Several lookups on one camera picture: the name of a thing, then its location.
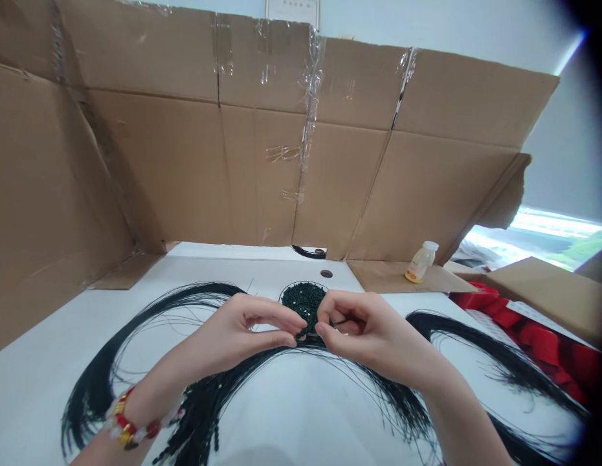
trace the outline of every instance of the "plastic bottle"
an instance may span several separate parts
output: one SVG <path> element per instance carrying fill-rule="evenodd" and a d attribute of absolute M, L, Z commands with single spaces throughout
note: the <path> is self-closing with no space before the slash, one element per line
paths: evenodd
<path fill-rule="evenodd" d="M 435 251 L 439 249 L 439 245 L 432 241 L 424 241 L 422 249 L 416 252 L 413 260 L 409 264 L 409 268 L 405 272 L 405 278 L 413 283 L 421 283 L 424 274 L 435 262 Z"/>

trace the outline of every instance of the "white table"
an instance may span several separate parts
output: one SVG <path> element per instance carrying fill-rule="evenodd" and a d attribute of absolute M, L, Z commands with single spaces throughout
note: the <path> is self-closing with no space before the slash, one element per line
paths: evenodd
<path fill-rule="evenodd" d="M 321 277 L 322 269 L 329 269 L 333 277 Z M 299 280 L 362 291 L 345 263 L 309 260 L 287 250 L 230 253 L 221 247 L 184 244 L 129 291 L 85 291 L 0 351 L 0 465 L 63 464 L 60 419 L 74 383 L 103 344 L 160 295 L 192 282 L 226 281 L 250 294 L 277 299 L 284 287 Z M 440 293 L 385 298 L 403 316 L 432 309 L 481 328 Z M 201 318 L 208 315 L 199 313 Z M 151 327 L 128 346 L 122 369 L 147 371 L 195 328 L 180 323 Z M 552 439 L 556 443 L 570 443 L 579 435 L 580 426 L 571 415 L 489 379 L 485 368 L 490 360 L 484 354 L 449 338 L 440 350 L 499 417 L 530 434 L 558 436 Z M 144 464 L 160 453 L 167 437 L 159 436 Z M 282 355 L 232 399 L 220 424 L 220 450 L 211 454 L 209 464 L 438 464 L 431 455 L 429 445 L 407 445 L 389 426 L 384 428 L 374 398 L 345 373 L 309 355 Z"/>

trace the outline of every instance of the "left hand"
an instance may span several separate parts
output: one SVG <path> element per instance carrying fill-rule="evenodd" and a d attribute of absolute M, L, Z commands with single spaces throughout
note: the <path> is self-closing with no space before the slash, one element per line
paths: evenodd
<path fill-rule="evenodd" d="M 251 331 L 257 324 L 278 329 Z M 232 369 L 260 351 L 294 348 L 295 336 L 306 326 L 299 314 L 276 301 L 235 294 L 138 383 L 126 403 L 128 419 L 147 425 L 169 412 L 187 385 Z"/>
<path fill-rule="evenodd" d="M 279 330 L 254 332 L 270 324 Z M 291 309 L 266 298 L 235 294 L 174 350 L 183 356 L 187 383 L 232 369 L 248 357 L 278 346 L 296 347 L 295 336 L 307 322 Z"/>

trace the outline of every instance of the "green foliage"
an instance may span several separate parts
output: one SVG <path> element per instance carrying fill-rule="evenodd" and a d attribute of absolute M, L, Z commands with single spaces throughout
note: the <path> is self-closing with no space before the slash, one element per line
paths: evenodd
<path fill-rule="evenodd" d="M 578 238 L 560 254 L 552 254 L 550 259 L 567 264 L 571 269 L 576 269 L 585 261 L 597 254 L 602 249 L 602 231 Z"/>
<path fill-rule="evenodd" d="M 563 254 L 580 264 L 584 263 L 602 249 L 602 231 L 587 238 L 579 238 Z"/>

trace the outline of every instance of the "bracelet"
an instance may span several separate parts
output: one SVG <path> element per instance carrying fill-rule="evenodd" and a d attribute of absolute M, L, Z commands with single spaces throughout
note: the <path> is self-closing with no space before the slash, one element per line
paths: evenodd
<path fill-rule="evenodd" d="M 159 434 L 162 428 L 169 427 L 184 415 L 184 410 L 180 409 L 181 402 L 178 402 L 178 405 L 161 420 L 155 419 L 147 427 L 137 428 L 124 416 L 126 399 L 134 388 L 132 386 L 115 399 L 111 408 L 107 411 L 107 421 L 103 426 L 103 428 L 109 431 L 111 438 L 120 441 L 124 450 L 137 448 L 144 438 L 153 439 Z"/>

